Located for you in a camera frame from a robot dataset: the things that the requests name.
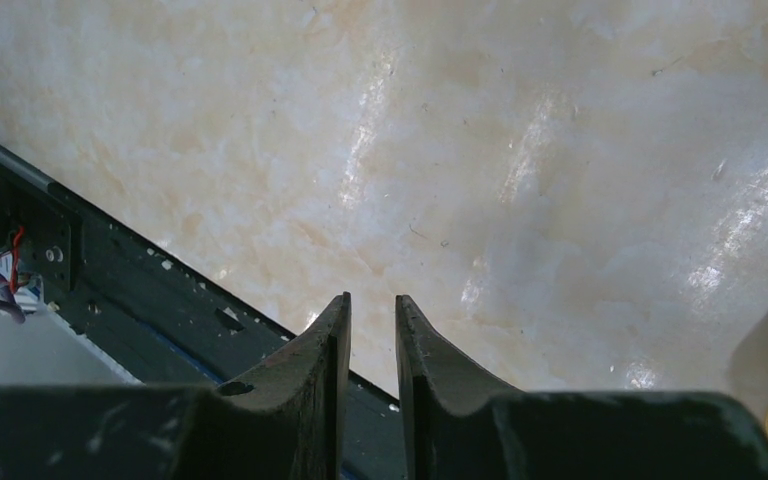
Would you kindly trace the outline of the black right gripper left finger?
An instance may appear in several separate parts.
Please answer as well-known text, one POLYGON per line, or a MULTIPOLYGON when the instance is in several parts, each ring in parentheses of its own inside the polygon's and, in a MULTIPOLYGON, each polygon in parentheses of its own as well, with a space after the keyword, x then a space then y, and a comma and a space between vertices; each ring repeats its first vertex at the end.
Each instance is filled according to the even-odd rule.
POLYGON ((351 297, 217 387, 0 387, 0 479, 336 479, 351 297))

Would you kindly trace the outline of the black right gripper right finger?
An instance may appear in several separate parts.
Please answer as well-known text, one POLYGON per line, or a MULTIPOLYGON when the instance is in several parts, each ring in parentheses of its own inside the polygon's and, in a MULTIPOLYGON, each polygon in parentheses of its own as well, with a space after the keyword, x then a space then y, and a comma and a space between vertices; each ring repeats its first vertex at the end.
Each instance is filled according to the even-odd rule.
POLYGON ((395 301, 412 479, 768 479, 768 439, 739 402, 702 391, 523 391, 395 301))

